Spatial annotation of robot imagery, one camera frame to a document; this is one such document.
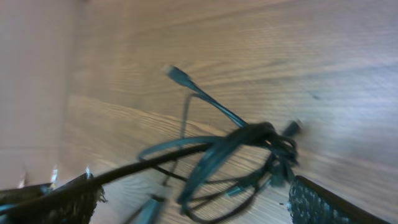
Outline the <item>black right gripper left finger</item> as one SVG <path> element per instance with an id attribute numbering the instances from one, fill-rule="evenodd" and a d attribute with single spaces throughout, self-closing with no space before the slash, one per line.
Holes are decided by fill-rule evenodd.
<path id="1" fill-rule="evenodd" d="M 84 187 L 93 174 L 82 174 L 59 188 L 51 183 L 1 190 L 1 224 L 89 224 L 100 185 Z"/>

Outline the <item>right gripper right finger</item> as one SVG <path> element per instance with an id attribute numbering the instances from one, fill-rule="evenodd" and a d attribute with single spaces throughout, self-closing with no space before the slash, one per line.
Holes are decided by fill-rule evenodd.
<path id="1" fill-rule="evenodd" d="M 290 186 L 289 203 L 294 224 L 389 224 L 301 175 Z"/>

